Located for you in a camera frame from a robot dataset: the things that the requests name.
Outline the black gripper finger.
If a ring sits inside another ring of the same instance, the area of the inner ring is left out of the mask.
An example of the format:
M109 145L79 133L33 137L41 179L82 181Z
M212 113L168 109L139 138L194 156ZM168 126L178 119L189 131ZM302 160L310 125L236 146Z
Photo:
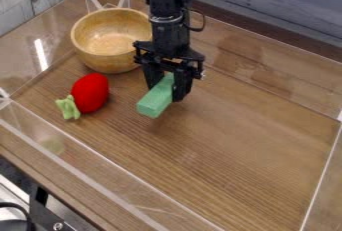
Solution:
M146 77L147 87L153 88L165 77L165 71L155 64L143 65L143 73Z
M174 72L173 101L180 102L190 93L193 87L193 71L178 69Z

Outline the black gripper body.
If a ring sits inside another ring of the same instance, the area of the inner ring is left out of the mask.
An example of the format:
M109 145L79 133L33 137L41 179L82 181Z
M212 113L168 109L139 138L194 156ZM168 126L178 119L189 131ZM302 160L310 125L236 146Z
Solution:
M135 62L142 66L176 72L185 69L192 79L204 77L205 55L190 46L190 33L202 32L204 27L193 28L188 16L150 17L153 38L135 41Z

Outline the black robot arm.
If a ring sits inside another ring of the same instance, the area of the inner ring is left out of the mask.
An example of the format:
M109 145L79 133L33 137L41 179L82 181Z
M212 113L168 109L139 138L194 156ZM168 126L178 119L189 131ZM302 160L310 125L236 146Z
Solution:
M192 92L193 80L204 77L206 57L192 48L192 32L202 32L190 22L192 0L146 0L150 6L149 21L153 38L135 41L135 62L142 65L147 86L153 89L165 78L174 75L173 101L180 102Z

